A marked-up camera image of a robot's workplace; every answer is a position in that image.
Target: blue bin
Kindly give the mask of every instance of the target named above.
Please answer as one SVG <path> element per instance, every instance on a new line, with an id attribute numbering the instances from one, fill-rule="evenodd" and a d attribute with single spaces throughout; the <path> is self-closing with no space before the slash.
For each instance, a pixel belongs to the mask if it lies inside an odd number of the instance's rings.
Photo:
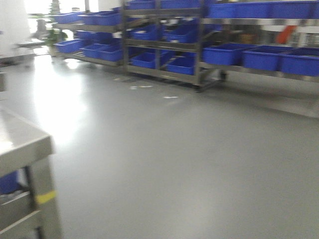
<path id="1" fill-rule="evenodd" d="M 293 51 L 282 54 L 282 72 L 305 76 L 319 76 L 319 52 Z"/>
<path id="2" fill-rule="evenodd" d="M 0 194 L 8 194 L 18 190 L 19 184 L 17 180 L 17 171 L 0 178 Z"/>
<path id="3" fill-rule="evenodd" d="M 162 66 L 165 64 L 173 55 L 171 53 L 162 52 L 161 57 L 160 57 L 160 65 Z M 149 52 L 144 52 L 136 57 L 133 57 L 131 59 L 132 65 L 134 66 L 140 66 L 144 68 L 152 68 L 155 69 L 156 63 L 155 63 L 155 53 L 149 53 Z"/>
<path id="4" fill-rule="evenodd" d="M 87 41 L 81 39 L 74 39 L 71 41 L 62 41 L 54 44 L 59 52 L 71 53 L 80 50 L 80 48 L 87 45 Z"/>
<path id="5" fill-rule="evenodd" d="M 76 35 L 78 38 L 83 40 L 94 40 L 95 32 L 92 31 L 76 31 Z"/>
<path id="6" fill-rule="evenodd" d="M 235 4 L 212 4 L 209 6 L 208 18 L 235 18 Z"/>
<path id="7" fill-rule="evenodd" d="M 193 57 L 178 57 L 168 63 L 166 69 L 171 72 L 194 75 L 195 59 Z"/>
<path id="8" fill-rule="evenodd" d="M 319 1 L 315 3 L 315 8 L 313 9 L 313 13 L 311 15 L 311 18 L 313 19 L 319 19 Z"/>
<path id="9" fill-rule="evenodd" d="M 161 0 L 161 8 L 190 8 L 200 7 L 198 0 Z"/>
<path id="10" fill-rule="evenodd" d="M 102 44 L 92 44 L 86 47 L 82 47 L 80 48 L 80 50 L 83 51 L 86 57 L 100 58 L 100 50 L 105 47 L 106 46 Z"/>
<path id="11" fill-rule="evenodd" d="M 142 28 L 136 28 L 131 31 L 131 37 L 138 40 L 159 40 L 161 39 L 162 31 L 158 36 L 156 25 L 148 25 Z"/>
<path id="12" fill-rule="evenodd" d="M 281 53 L 292 50 L 292 47 L 260 46 L 244 51 L 243 66 L 268 71 L 280 69 Z"/>
<path id="13" fill-rule="evenodd" d="M 254 48 L 250 44 L 224 44 L 215 47 L 206 47 L 203 51 L 203 60 L 216 65 L 240 65 L 243 51 Z"/>
<path id="14" fill-rule="evenodd" d="M 113 38 L 113 34 L 109 32 L 96 32 L 94 34 L 93 40 L 103 42 L 112 38 Z"/>
<path id="15" fill-rule="evenodd" d="M 100 49 L 100 57 L 106 61 L 119 61 L 123 59 L 123 50 L 121 45 L 113 45 Z"/>
<path id="16" fill-rule="evenodd" d="M 164 33 L 166 41 L 180 43 L 194 43 L 198 38 L 197 25 L 185 24 L 177 29 Z"/>
<path id="17" fill-rule="evenodd" d="M 270 18 L 271 2 L 234 3 L 235 18 Z"/>
<path id="18" fill-rule="evenodd" d="M 315 4 L 315 1 L 272 2 L 270 18 L 308 19 Z"/>
<path id="19" fill-rule="evenodd" d="M 133 0 L 129 2 L 128 9 L 153 9 L 155 0 Z"/>
<path id="20" fill-rule="evenodd" d="M 79 11 L 75 11 L 75 12 L 70 12 L 70 13 L 61 13 L 58 15 L 53 15 L 53 17 L 54 17 L 54 20 L 57 21 L 57 23 L 66 24 L 66 23 L 71 23 L 71 22 L 75 22 L 75 21 L 80 21 L 81 14 L 83 14 L 83 13 L 79 12 Z"/>
<path id="21" fill-rule="evenodd" d="M 120 24 L 121 15 L 116 11 L 106 11 L 95 16 L 96 25 L 114 26 Z"/>

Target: metal shelving rack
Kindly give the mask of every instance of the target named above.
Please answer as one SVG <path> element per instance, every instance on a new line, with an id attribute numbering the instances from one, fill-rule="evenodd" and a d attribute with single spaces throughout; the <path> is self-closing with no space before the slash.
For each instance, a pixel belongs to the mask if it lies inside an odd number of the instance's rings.
<path id="1" fill-rule="evenodd" d="M 224 28 L 229 25 L 298 25 L 298 26 L 319 26 L 319 19 L 262 19 L 262 18 L 203 18 L 202 24 L 222 24 Z M 226 71 L 242 72 L 256 75 L 273 76 L 286 79 L 295 79 L 300 81 L 319 82 L 319 76 L 304 76 L 296 74 L 287 74 L 279 71 L 266 71 L 242 66 L 213 65 L 201 62 L 200 66 L 207 69 L 220 70 L 222 81 L 226 80 Z"/>
<path id="2" fill-rule="evenodd" d="M 128 23 L 128 27 L 137 27 L 140 26 L 141 24 L 144 24 L 147 22 L 147 19 L 142 18 L 138 20 L 134 20 Z M 63 29 L 68 29 L 68 30 L 83 30 L 83 31 L 96 31 L 96 32 L 109 32 L 109 33 L 116 33 L 123 31 L 123 24 L 118 24 L 114 26 L 102 26 L 102 25 L 85 25 L 83 24 L 82 21 L 78 22 L 73 22 L 69 24 L 58 24 L 55 23 L 52 25 L 53 28 L 58 28 L 60 30 Z M 83 55 L 82 52 L 75 52 L 75 53 L 62 53 L 58 52 L 58 56 L 64 57 L 64 58 L 71 58 L 71 59 L 77 59 L 81 61 L 86 61 L 90 63 L 95 63 L 95 64 L 100 64 L 100 65 L 106 65 L 106 66 L 113 66 L 113 67 L 118 67 L 123 64 L 123 60 L 120 61 L 105 61 L 102 59 L 97 59 L 97 58 L 90 58 L 86 57 Z"/>
<path id="3" fill-rule="evenodd" d="M 203 80 L 211 72 L 211 70 L 201 70 L 200 59 L 203 37 L 203 24 L 199 24 L 198 29 L 198 41 L 196 43 L 175 43 L 165 41 L 147 41 L 147 40 L 136 40 L 127 38 L 127 19 L 128 17 L 148 17 L 155 20 L 158 31 L 160 30 L 160 19 L 161 18 L 173 18 L 178 16 L 184 17 L 196 17 L 199 20 L 202 19 L 202 13 L 204 8 L 204 0 L 200 0 L 200 7 L 198 8 L 174 8 L 174 9 L 161 9 L 160 0 L 156 0 L 155 9 L 127 9 L 127 0 L 121 0 L 122 2 L 122 21 L 124 24 L 123 29 L 123 48 L 124 48 L 124 69 L 127 73 L 138 73 L 143 75 L 149 75 L 169 80 L 181 81 L 193 84 L 196 90 L 199 90 L 203 86 Z M 153 48 L 156 50 L 156 68 L 144 68 L 130 65 L 128 56 L 128 47 L 142 47 L 142 48 Z M 160 50 L 174 50 L 181 52 L 194 52 L 196 53 L 195 61 L 195 74 L 187 75 L 165 71 L 165 65 L 160 66 Z"/>

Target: floor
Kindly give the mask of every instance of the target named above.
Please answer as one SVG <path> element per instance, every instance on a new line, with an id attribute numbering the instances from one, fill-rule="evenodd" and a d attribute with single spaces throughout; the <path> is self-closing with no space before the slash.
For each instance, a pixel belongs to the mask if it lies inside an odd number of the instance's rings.
<path id="1" fill-rule="evenodd" d="M 260 107 L 262 83 L 197 94 L 74 60 L 30 65 L 3 68 L 0 105 L 54 136 L 66 239 L 319 238 L 319 121 Z"/>

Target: metal rack frame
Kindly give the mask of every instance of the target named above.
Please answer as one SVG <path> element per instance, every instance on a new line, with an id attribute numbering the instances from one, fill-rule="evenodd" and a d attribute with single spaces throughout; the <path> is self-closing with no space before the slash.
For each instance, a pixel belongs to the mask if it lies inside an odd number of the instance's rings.
<path id="1" fill-rule="evenodd" d="M 138 73 L 149 76 L 154 76 L 158 78 L 170 79 L 175 81 L 181 81 L 193 84 L 196 91 L 204 86 L 203 80 L 211 70 L 205 70 L 204 72 L 200 67 L 201 50 L 202 50 L 202 40 L 203 40 L 203 24 L 199 24 L 198 29 L 198 41 L 196 43 L 175 43 L 175 42 L 165 42 L 165 41 L 147 41 L 147 40 L 136 40 L 128 39 L 127 37 L 127 19 L 128 17 L 149 17 L 155 20 L 158 31 L 160 30 L 160 19 L 170 18 L 177 16 L 185 17 L 197 17 L 199 21 L 202 19 L 202 13 L 204 8 L 204 0 L 200 0 L 200 7 L 198 8 L 174 8 L 174 9 L 161 9 L 160 0 L 156 0 L 155 9 L 127 9 L 127 0 L 121 0 L 122 3 L 122 21 L 124 24 L 123 28 L 123 48 L 124 48 L 124 70 L 127 73 Z M 136 46 L 142 48 L 153 48 L 156 50 L 156 68 L 143 68 L 130 65 L 128 56 L 128 47 Z M 196 53 L 195 60 L 195 74 L 187 75 L 181 73 L 168 72 L 163 70 L 160 66 L 160 50 L 175 50 L 182 52 L 194 52 Z"/>
<path id="2" fill-rule="evenodd" d="M 22 238 L 36 230 L 41 239 L 62 239 L 48 158 L 51 136 L 1 108 L 0 119 L 8 142 L 0 150 L 0 177 L 23 169 L 28 183 L 21 194 L 0 203 L 0 238 Z"/>

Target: shelf caster wheel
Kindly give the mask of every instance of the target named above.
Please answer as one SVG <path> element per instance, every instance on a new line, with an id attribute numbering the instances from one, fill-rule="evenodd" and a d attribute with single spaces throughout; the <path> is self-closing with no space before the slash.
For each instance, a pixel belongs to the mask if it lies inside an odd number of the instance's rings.
<path id="1" fill-rule="evenodd" d="M 227 80 L 227 73 L 225 71 L 219 72 L 219 82 L 225 82 Z"/>
<path id="2" fill-rule="evenodd" d="M 201 86 L 193 85 L 193 89 L 196 93 L 203 92 L 203 88 Z"/>

